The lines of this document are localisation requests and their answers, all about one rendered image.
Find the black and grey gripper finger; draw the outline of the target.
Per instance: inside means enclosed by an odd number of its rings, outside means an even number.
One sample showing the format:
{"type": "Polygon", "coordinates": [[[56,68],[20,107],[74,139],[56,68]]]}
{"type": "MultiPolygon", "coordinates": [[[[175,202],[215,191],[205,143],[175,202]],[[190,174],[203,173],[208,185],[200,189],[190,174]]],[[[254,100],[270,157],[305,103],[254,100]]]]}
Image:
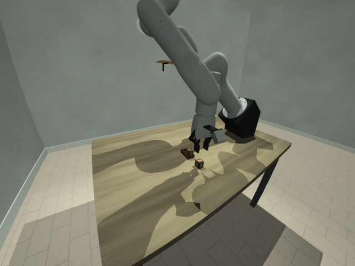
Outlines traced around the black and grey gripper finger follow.
{"type": "Polygon", "coordinates": [[[194,129],[194,131],[192,132],[192,134],[190,135],[189,140],[194,143],[194,151],[197,152],[197,153],[199,153],[199,150],[200,150],[200,145],[199,145],[199,143],[200,143],[200,140],[201,140],[201,139],[199,139],[199,140],[196,139],[196,136],[195,136],[195,129],[194,129]],[[194,137],[195,137],[195,138],[194,138],[194,137]]]}
{"type": "Polygon", "coordinates": [[[209,143],[211,142],[212,137],[205,138],[203,143],[203,148],[207,151],[209,148],[209,143]]]}

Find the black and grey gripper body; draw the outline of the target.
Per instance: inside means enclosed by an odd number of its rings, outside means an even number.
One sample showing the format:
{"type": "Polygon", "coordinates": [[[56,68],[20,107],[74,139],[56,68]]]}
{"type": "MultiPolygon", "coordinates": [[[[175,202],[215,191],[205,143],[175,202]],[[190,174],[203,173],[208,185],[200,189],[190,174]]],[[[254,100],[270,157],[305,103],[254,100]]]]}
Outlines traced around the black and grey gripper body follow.
{"type": "Polygon", "coordinates": [[[204,126],[211,125],[211,126],[215,127],[215,123],[216,123],[215,115],[202,116],[202,115],[199,115],[196,113],[196,115],[194,115],[194,118],[192,121],[191,134],[192,134],[193,130],[195,129],[195,136],[196,136],[197,140],[211,137],[211,135],[210,135],[211,131],[204,128],[204,126]]]}

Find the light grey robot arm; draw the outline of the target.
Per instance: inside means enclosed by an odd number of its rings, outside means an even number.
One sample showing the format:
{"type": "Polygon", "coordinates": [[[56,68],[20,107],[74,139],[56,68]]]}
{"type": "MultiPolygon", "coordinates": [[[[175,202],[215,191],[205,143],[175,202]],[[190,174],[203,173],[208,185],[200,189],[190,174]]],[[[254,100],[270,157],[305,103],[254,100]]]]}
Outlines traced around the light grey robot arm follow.
{"type": "Polygon", "coordinates": [[[247,108],[247,101],[238,96],[239,101],[227,81],[228,61],[225,55],[216,52],[202,61],[193,36],[186,28],[176,26],[169,17],[179,1],[138,0],[137,13],[141,30],[156,40],[197,97],[197,114],[216,115],[219,101],[224,107],[222,112],[226,118],[240,116],[247,108]]]}

